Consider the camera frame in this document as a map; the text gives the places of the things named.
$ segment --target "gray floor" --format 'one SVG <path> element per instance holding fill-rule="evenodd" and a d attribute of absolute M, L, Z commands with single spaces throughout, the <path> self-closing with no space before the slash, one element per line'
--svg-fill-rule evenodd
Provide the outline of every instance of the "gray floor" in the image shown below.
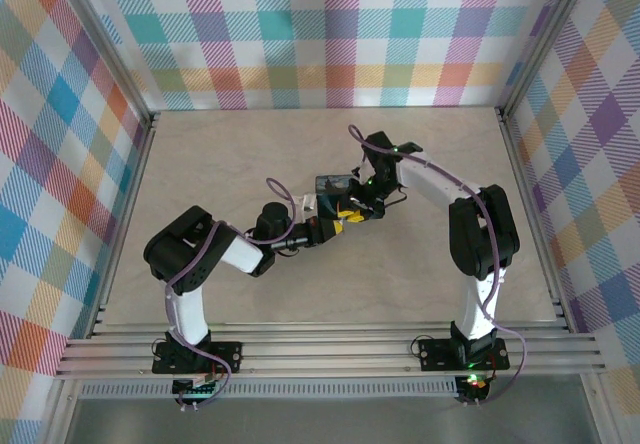
<path fill-rule="evenodd" d="M 485 408 L 454 404 L 227 399 L 183 414 L 172 400 L 87 400 L 78 403 L 67 444 L 599 442 L 578 376 L 523 377 Z"/>

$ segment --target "black bracket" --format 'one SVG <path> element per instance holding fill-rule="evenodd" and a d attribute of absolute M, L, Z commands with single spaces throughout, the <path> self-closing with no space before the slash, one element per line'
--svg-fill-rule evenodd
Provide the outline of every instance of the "black bracket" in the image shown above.
<path fill-rule="evenodd" d="M 144 248 L 143 257 L 153 277 L 169 282 L 184 269 L 206 243 L 214 223 L 211 214 L 199 206 L 192 206 L 152 237 Z M 173 286 L 175 293 L 181 296 L 200 287 L 237 235 L 236 231 L 220 223 L 198 265 Z"/>
<path fill-rule="evenodd" d="M 422 152 L 422 148 L 413 142 L 394 146 L 383 131 L 370 134 L 365 141 L 381 149 L 389 149 L 403 154 Z M 348 192 L 341 196 L 340 209 L 360 210 L 361 215 L 366 219 L 382 219 L 385 215 L 384 200 L 399 188 L 396 164 L 402 160 L 402 157 L 383 154 L 365 145 L 362 145 L 362 150 L 375 174 L 366 184 L 360 184 L 358 179 L 352 178 L 349 181 Z M 354 169 L 352 173 L 358 177 L 359 167 Z M 350 202 L 352 198 L 364 205 L 366 209 L 353 206 Z"/>
<path fill-rule="evenodd" d="M 153 374 L 210 374 L 226 372 L 222 364 L 214 363 L 178 343 L 171 334 L 165 334 L 166 341 L 159 342 L 154 349 Z M 212 342 L 208 334 L 198 345 L 198 349 L 226 361 L 232 373 L 240 371 L 242 362 L 241 342 Z"/>
<path fill-rule="evenodd" d="M 420 370 L 428 371 L 504 371 L 509 369 L 509 355 L 504 339 L 497 338 L 485 357 L 464 366 L 452 350 L 450 339 L 420 339 L 418 341 Z"/>

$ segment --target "plaid wall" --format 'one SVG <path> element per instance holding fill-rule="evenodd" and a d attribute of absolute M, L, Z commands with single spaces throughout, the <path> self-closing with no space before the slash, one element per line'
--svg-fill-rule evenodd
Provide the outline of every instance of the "plaid wall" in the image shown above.
<path fill-rule="evenodd" d="M 495 105 L 544 0 L 91 1 L 151 107 L 245 109 Z"/>
<path fill-rule="evenodd" d="M 578 328 L 640 440 L 640 0 L 579 0 L 514 134 Z"/>
<path fill-rule="evenodd" d="M 67 0 L 0 0 L 0 443 L 35 440 L 142 128 Z"/>
<path fill-rule="evenodd" d="M 529 35 L 527 36 L 524 48 L 522 49 L 522 52 L 520 53 L 518 60 L 513 66 L 513 69 L 511 69 L 511 73 L 509 74 L 507 83 L 502 89 L 502 93 L 500 94 L 500 98 L 498 99 L 498 103 L 496 104 L 497 106 L 499 107 L 504 106 L 507 99 L 509 98 L 509 95 L 511 94 L 511 91 L 513 89 L 513 85 L 520 77 L 520 74 L 523 71 L 524 65 L 527 63 L 527 61 L 531 57 L 533 49 L 535 48 L 535 45 L 538 43 L 538 39 L 542 34 L 542 31 L 547 26 L 547 23 L 549 22 L 549 19 L 553 14 L 553 9 L 555 5 L 558 3 L 558 1 L 559 0 L 546 0 L 544 2 L 544 5 L 542 6 L 542 9 L 540 11 L 540 14 L 538 14 L 536 22 L 531 28 Z"/>

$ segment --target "aluminum rail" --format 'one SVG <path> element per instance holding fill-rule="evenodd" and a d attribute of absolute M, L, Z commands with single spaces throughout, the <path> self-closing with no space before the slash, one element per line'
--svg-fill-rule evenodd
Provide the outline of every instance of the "aluminum rail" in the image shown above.
<path fill-rule="evenodd" d="M 560 284 L 560 274 L 558 272 L 557 266 L 555 265 L 551 247 L 547 243 L 544 233 L 544 226 L 542 225 L 542 218 L 540 217 L 540 213 L 537 210 L 535 199 L 529 186 L 527 185 L 527 180 L 524 175 L 524 162 L 522 161 L 521 156 L 518 154 L 513 134 L 511 132 L 511 129 L 506 125 L 502 113 L 498 108 L 496 108 L 496 117 L 498 119 L 500 132 L 502 133 L 504 145 L 507 150 L 507 155 L 509 156 L 509 161 L 511 162 L 511 167 L 513 168 L 513 174 L 516 179 L 518 191 L 520 193 L 520 199 L 522 200 L 522 204 L 524 205 L 525 214 L 527 216 L 529 228 L 531 229 L 531 235 L 533 236 L 533 242 L 535 244 L 536 251 L 538 252 L 540 265 L 542 266 L 542 272 L 544 273 L 545 279 L 547 281 L 547 287 L 549 288 L 550 296 L 552 299 L 555 299 L 554 302 L 569 302 L 569 298 L 567 297 L 564 288 Z M 571 314 L 571 309 L 566 309 L 565 314 L 566 315 L 564 317 L 569 326 L 569 330 L 577 332 L 575 318 Z"/>
<path fill-rule="evenodd" d="M 527 374 L 576 374 L 604 370 L 604 360 L 590 334 L 571 334 L 562 307 L 550 322 L 505 323 L 527 339 Z M 241 370 L 234 378 L 409 377 L 423 373 L 409 344 L 418 335 L 449 337 L 448 322 L 399 324 L 220 324 L 213 339 L 243 343 Z M 58 368 L 61 379 L 173 379 L 151 373 L 151 346 L 166 325 L 108 325 L 98 322 L 91 339 L 71 340 Z M 505 339 L 513 374 L 522 359 L 518 339 Z"/>
<path fill-rule="evenodd" d="M 149 109 L 138 88 L 135 80 L 129 73 L 115 44 L 109 37 L 104 24 L 91 4 L 90 0 L 68 0 L 71 7 L 78 15 L 82 27 L 93 42 L 98 54 L 118 83 L 127 101 L 138 112 L 143 124 L 151 126 L 154 121 L 154 112 Z"/>
<path fill-rule="evenodd" d="M 556 39 L 560 35 L 564 24 L 567 22 L 571 11 L 574 9 L 578 0 L 559 0 L 555 7 L 550 11 L 550 18 L 544 30 L 538 37 L 531 55 L 528 57 L 524 68 L 516 78 L 511 94 L 507 98 L 502 111 L 509 124 L 509 119 L 513 117 L 516 109 L 524 99 L 529 86 L 533 82 L 536 74 L 542 67 L 542 64 L 553 47 Z"/>

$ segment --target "yellow object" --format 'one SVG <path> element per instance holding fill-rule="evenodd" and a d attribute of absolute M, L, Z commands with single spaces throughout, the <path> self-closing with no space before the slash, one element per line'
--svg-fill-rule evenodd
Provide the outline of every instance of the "yellow object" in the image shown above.
<path fill-rule="evenodd" d="M 351 215 L 347 217 L 347 221 L 349 221 L 349 222 L 362 222 L 362 221 L 364 221 L 364 216 L 360 215 L 360 211 L 356 211 L 356 212 L 351 213 Z"/>

